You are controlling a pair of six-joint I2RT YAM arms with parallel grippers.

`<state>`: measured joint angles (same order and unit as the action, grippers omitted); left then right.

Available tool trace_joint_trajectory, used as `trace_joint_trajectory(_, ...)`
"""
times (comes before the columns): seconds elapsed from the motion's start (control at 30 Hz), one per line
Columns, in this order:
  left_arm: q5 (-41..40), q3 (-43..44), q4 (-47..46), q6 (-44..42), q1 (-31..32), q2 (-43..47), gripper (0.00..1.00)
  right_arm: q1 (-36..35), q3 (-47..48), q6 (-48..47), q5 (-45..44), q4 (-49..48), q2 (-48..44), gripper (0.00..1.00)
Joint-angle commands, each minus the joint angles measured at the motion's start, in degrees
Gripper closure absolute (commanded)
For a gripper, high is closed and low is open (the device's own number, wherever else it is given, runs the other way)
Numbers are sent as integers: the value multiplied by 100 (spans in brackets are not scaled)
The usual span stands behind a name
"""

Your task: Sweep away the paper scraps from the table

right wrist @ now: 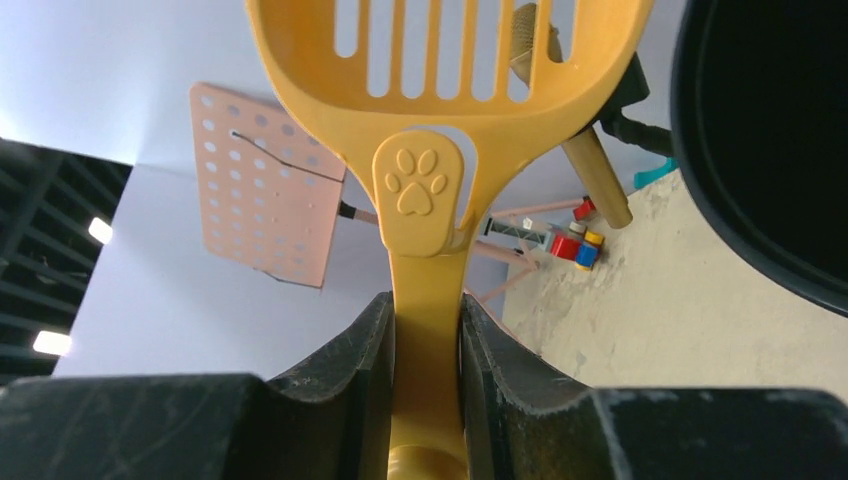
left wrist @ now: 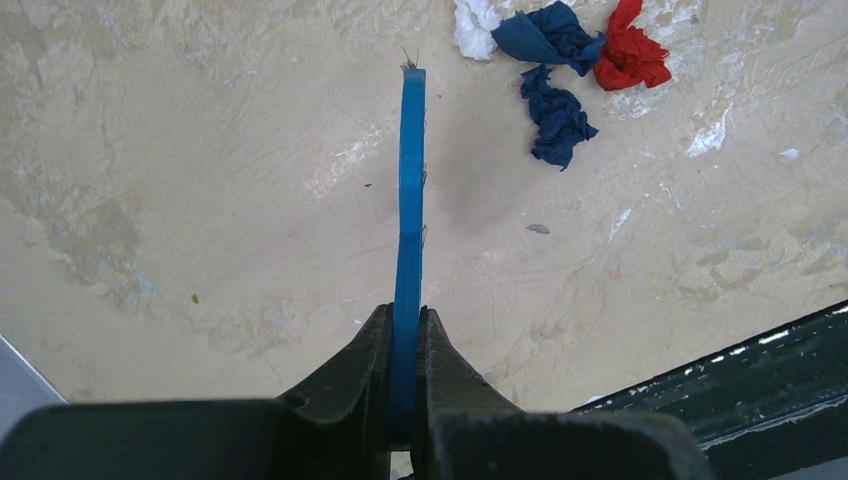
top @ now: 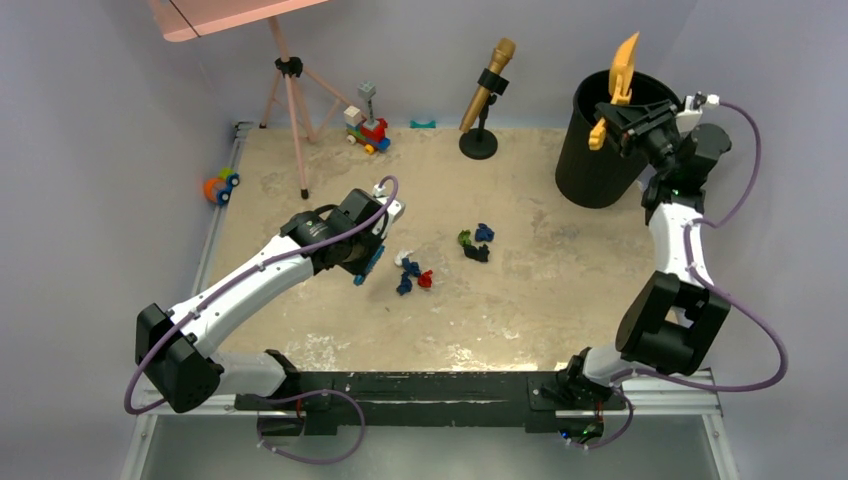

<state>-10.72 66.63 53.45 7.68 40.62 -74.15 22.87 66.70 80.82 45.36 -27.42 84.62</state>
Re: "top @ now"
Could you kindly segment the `yellow slotted plastic scoop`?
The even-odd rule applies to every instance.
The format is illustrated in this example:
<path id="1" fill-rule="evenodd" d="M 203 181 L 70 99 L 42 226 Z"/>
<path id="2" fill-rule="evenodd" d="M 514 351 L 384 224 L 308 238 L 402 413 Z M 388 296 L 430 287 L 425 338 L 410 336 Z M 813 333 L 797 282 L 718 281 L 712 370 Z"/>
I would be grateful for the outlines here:
<path id="1" fill-rule="evenodd" d="M 632 98 L 631 83 L 635 73 L 635 52 L 640 32 L 633 33 L 620 44 L 613 56 L 608 75 L 608 93 L 613 105 L 629 105 Z M 606 120 L 599 119 L 590 131 L 587 145 L 597 151 L 603 146 L 607 133 Z"/>

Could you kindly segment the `blue hand brush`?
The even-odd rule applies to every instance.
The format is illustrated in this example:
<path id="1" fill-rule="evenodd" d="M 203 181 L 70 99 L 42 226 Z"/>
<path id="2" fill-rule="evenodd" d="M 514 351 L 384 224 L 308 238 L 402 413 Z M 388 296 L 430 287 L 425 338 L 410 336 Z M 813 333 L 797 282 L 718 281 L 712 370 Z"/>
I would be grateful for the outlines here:
<path id="1" fill-rule="evenodd" d="M 373 252 L 370 254 L 370 256 L 367 258 L 366 261 L 360 262 L 354 268 L 353 284 L 355 286 L 361 286 L 365 283 L 367 277 L 373 271 L 375 265 L 379 262 L 384 251 L 385 251 L 385 246 L 380 245 L 379 247 L 377 247 L 373 250 Z"/>

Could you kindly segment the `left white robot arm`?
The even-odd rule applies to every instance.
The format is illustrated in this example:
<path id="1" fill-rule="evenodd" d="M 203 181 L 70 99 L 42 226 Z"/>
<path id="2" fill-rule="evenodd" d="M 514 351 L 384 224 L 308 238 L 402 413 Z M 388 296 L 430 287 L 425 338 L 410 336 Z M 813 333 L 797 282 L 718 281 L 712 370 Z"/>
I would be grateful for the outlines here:
<path id="1" fill-rule="evenodd" d="M 371 192 L 355 188 L 339 204 L 292 216 L 257 254 L 201 293 L 170 308 L 152 303 L 142 309 L 125 410 L 148 412 L 133 403 L 142 377 L 176 413 L 218 395 L 253 395 L 275 409 L 292 405 L 298 382 L 281 354 L 225 354 L 220 346 L 272 300 L 323 271 L 339 267 L 362 284 L 405 210 L 397 192 L 382 184 Z"/>

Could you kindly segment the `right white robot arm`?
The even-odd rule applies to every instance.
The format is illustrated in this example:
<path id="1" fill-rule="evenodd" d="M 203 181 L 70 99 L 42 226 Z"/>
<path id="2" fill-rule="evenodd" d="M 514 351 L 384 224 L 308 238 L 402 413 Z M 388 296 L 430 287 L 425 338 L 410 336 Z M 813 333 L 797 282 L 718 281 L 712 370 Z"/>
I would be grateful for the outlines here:
<path id="1" fill-rule="evenodd" d="M 595 117 L 622 158 L 644 160 L 655 171 L 641 200 L 655 270 L 622 317 L 614 343 L 584 349 L 557 373 L 564 399 L 576 407 L 608 400 L 626 371 L 695 373 L 730 312 L 708 288 L 699 225 L 708 174 L 732 148 L 728 134 L 715 124 L 682 119 L 670 100 L 599 103 Z"/>

